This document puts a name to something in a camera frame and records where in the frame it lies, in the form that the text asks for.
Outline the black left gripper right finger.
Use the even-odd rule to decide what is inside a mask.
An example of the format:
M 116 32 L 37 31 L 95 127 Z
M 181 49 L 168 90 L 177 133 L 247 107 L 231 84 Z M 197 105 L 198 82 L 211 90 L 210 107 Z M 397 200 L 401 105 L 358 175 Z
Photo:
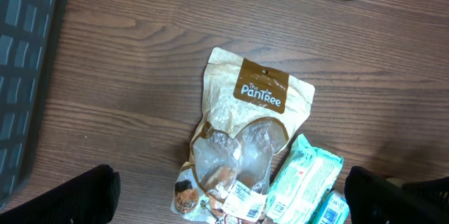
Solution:
M 351 168 L 344 195 L 353 224 L 448 224 L 448 213 L 362 166 Z

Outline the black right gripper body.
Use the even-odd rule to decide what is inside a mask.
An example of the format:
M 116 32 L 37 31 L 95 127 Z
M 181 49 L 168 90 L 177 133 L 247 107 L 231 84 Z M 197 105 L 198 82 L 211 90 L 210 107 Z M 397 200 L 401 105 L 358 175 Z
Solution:
M 449 177 L 436 180 L 405 183 L 402 189 L 436 206 L 442 212 L 448 213 Z

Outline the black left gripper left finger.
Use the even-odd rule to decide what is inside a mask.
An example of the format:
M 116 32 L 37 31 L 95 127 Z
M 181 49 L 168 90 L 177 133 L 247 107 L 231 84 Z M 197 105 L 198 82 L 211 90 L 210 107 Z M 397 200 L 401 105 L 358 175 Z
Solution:
M 1 214 L 1 224 L 110 223 L 121 192 L 119 172 L 101 164 Z

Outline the teal tissue pack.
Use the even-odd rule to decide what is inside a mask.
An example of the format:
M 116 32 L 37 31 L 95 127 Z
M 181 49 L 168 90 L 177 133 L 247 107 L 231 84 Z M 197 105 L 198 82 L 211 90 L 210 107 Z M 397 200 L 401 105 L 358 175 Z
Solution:
M 312 224 L 344 224 L 350 213 L 344 195 L 333 190 L 319 207 Z

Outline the teal wipes packet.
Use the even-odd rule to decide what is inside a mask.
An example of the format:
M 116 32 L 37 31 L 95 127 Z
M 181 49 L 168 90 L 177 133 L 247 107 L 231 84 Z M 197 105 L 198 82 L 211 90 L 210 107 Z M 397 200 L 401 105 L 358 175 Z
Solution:
M 267 217 L 275 223 L 311 223 L 343 164 L 342 157 L 311 146 L 305 135 L 299 135 L 270 185 Z

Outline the beige brown snack bag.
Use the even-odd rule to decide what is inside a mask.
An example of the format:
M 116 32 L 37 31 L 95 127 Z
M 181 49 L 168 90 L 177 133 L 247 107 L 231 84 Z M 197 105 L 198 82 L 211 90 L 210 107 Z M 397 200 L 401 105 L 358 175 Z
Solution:
M 286 72 L 214 48 L 172 211 L 190 221 L 263 223 L 272 159 L 310 115 L 314 92 Z

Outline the grey plastic mesh basket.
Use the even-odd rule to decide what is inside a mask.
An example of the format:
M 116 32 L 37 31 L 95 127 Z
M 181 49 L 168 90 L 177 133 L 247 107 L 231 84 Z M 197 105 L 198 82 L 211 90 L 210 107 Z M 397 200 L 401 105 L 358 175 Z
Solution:
M 67 0 L 1 0 L 1 205 L 27 184 Z

